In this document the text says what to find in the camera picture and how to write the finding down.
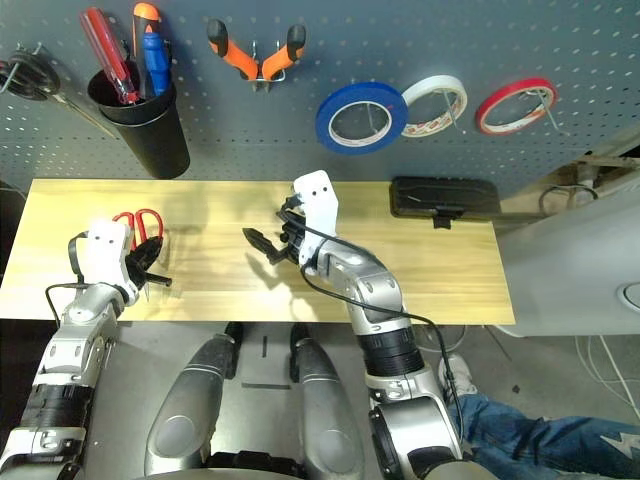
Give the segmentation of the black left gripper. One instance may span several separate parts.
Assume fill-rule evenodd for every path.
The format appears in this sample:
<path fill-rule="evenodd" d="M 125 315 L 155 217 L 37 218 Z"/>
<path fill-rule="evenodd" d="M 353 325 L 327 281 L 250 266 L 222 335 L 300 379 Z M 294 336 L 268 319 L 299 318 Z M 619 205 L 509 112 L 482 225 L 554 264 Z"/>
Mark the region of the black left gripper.
<path fill-rule="evenodd" d="M 163 238 L 153 236 L 147 238 L 128 254 L 128 271 L 130 274 L 127 288 L 131 293 L 145 290 L 148 284 L 157 284 L 164 287 L 172 285 L 171 278 L 146 272 L 160 255 L 162 246 Z"/>

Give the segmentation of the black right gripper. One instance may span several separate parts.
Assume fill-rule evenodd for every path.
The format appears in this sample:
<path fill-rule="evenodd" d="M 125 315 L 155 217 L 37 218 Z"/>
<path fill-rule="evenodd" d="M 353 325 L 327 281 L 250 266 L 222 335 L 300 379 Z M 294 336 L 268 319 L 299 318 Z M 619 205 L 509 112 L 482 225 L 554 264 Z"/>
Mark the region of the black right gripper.
<path fill-rule="evenodd" d="M 280 234 L 280 241 L 285 244 L 283 249 L 277 249 L 270 240 L 254 228 L 242 229 L 249 244 L 264 254 L 271 265 L 276 265 L 283 260 L 299 262 L 300 247 L 305 238 L 306 219 L 293 210 L 301 205 L 300 195 L 294 193 L 285 198 L 277 212 L 277 216 L 283 221 Z"/>

